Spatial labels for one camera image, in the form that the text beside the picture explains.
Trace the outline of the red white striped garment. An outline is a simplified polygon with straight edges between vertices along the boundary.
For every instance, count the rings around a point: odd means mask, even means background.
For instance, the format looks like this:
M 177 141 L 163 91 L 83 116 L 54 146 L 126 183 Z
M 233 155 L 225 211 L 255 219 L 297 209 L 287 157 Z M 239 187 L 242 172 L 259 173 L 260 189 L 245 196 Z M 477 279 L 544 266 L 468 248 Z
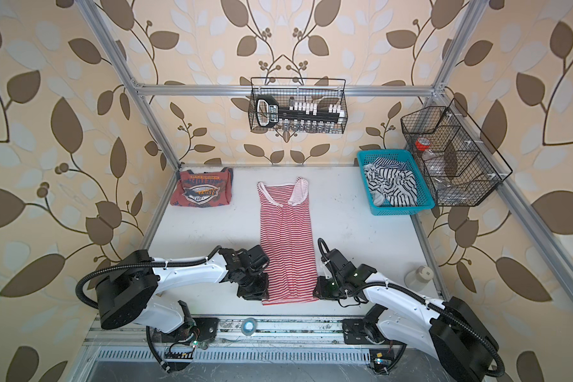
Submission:
M 309 182 L 257 184 L 260 245 L 269 258 L 266 306 L 316 300 L 318 271 L 310 217 Z

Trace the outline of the red tank top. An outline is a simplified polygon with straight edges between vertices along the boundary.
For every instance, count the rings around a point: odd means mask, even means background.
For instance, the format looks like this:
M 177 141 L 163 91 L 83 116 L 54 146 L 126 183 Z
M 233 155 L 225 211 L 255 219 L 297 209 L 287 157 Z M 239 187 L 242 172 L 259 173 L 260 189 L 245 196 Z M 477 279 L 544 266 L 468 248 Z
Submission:
M 232 200 L 232 180 L 233 169 L 228 167 L 218 172 L 180 172 L 170 204 L 191 208 L 229 205 Z

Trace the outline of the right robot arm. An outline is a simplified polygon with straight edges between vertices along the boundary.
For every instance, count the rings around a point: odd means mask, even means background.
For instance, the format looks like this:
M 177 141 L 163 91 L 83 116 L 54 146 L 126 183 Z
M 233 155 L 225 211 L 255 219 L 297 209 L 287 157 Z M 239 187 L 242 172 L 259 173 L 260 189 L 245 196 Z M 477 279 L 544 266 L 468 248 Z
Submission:
M 318 247 L 330 277 L 318 278 L 315 296 L 371 306 L 363 318 L 343 320 L 345 344 L 398 347 L 393 355 L 372 358 L 375 373 L 390 374 L 412 348 L 436 359 L 456 381 L 504 377 L 497 340 L 466 302 L 434 299 L 394 283 L 367 264 L 355 267 L 323 239 Z

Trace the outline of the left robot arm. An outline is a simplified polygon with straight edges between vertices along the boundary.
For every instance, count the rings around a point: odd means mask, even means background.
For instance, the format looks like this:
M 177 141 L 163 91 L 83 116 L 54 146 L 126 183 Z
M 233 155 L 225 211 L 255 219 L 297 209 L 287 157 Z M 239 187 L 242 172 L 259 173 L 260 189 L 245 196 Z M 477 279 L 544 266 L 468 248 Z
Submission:
M 155 259 L 138 250 L 115 266 L 84 276 L 75 292 L 83 304 L 98 310 L 102 329 L 144 326 L 151 356 L 165 372 L 175 372 L 194 357 L 176 348 L 206 346 L 216 338 L 219 321 L 195 320 L 186 302 L 164 292 L 202 283 L 235 283 L 237 297 L 262 301 L 268 296 L 269 264 L 259 245 L 248 250 L 217 246 L 208 256 L 191 261 Z

